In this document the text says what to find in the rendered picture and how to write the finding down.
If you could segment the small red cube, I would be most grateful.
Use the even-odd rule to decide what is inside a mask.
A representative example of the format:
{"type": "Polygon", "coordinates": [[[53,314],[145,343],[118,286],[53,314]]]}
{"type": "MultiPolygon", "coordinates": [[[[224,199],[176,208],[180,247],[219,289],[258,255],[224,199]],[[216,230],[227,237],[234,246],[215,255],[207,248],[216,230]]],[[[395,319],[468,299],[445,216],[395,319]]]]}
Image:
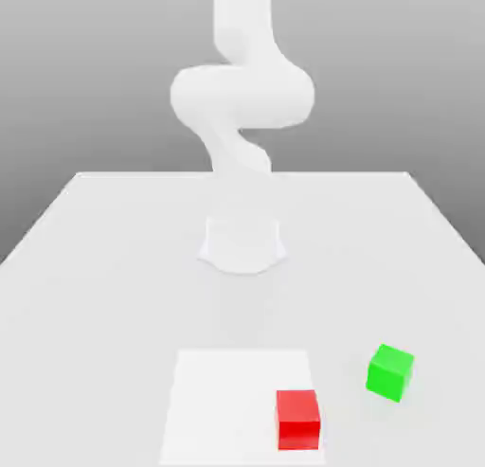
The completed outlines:
{"type": "Polygon", "coordinates": [[[316,392],[313,389],[278,390],[276,427],[279,450],[317,450],[321,416],[316,392]]]}

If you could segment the small green cube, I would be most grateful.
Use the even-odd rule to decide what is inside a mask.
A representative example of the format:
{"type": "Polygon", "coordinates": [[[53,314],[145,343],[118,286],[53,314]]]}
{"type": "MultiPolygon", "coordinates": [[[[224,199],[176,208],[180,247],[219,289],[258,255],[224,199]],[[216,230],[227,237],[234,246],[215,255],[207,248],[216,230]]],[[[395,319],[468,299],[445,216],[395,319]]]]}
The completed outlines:
{"type": "Polygon", "coordinates": [[[415,357],[381,344],[368,364],[367,390],[399,403],[412,376],[415,357]]]}

